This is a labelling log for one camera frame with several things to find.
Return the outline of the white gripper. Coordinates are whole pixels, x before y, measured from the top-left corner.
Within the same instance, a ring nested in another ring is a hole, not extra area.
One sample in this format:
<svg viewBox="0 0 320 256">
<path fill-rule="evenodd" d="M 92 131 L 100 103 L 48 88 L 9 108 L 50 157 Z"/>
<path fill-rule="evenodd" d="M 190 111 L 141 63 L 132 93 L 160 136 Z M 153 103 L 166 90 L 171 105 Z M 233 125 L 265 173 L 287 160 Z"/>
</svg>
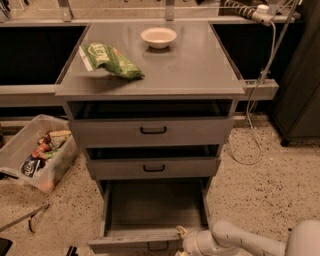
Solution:
<svg viewBox="0 0 320 256">
<path fill-rule="evenodd" d="M 219 247 L 209 230 L 188 232 L 183 226 L 176 227 L 183 238 L 184 252 L 177 251 L 175 256 L 217 256 Z"/>
</svg>

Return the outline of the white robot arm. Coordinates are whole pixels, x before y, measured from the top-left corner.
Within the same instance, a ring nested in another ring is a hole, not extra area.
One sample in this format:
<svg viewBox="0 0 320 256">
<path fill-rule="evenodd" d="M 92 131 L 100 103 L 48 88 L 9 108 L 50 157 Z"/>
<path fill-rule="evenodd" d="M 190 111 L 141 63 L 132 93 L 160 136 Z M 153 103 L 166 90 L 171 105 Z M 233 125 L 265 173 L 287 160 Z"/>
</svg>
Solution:
<svg viewBox="0 0 320 256">
<path fill-rule="evenodd" d="M 175 256 L 236 256 L 245 250 L 252 256 L 320 256 L 320 222 L 298 223 L 286 242 L 246 232 L 227 221 L 210 230 L 188 232 L 178 226 L 182 250 Z"/>
</svg>

